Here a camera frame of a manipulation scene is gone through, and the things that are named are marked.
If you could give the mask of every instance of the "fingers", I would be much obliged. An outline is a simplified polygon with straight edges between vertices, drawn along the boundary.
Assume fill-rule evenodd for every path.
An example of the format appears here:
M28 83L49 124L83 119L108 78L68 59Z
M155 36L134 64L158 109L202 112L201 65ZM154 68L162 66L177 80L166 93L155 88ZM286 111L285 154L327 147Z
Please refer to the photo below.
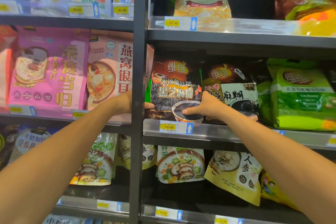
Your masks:
M182 113L184 115L189 115L189 114L198 114L199 113L199 106L196 106L196 107L190 107L190 108L187 108L187 109L184 109L182 111Z
M145 102L145 109L152 109L154 107L155 105L153 105L152 103Z

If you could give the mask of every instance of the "hand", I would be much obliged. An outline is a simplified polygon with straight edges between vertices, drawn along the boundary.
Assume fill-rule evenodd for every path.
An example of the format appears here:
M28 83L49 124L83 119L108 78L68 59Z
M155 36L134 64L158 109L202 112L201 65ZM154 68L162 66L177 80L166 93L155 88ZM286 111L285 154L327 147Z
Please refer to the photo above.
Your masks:
M111 98L117 101L118 107L114 115L120 115L123 113L130 113L132 111L132 90L129 90L115 98ZM152 109L155 105L145 102L145 109Z
M216 97L210 95L207 91L203 91L201 104L196 107L184 109L182 113L184 115L200 114L207 116L207 120L210 120L212 118L218 118L219 110L224 106L226 105L224 105Z

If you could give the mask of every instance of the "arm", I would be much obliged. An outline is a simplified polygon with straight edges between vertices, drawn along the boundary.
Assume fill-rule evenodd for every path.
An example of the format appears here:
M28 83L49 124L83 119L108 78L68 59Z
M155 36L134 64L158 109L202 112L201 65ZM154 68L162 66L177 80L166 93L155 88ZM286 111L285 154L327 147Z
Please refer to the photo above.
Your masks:
M131 98L130 90L101 103L4 168L0 172L1 223L42 223L111 116L130 112Z
M183 113L224 121L308 218L316 224L335 221L336 164L250 120L208 92L203 92L199 106Z

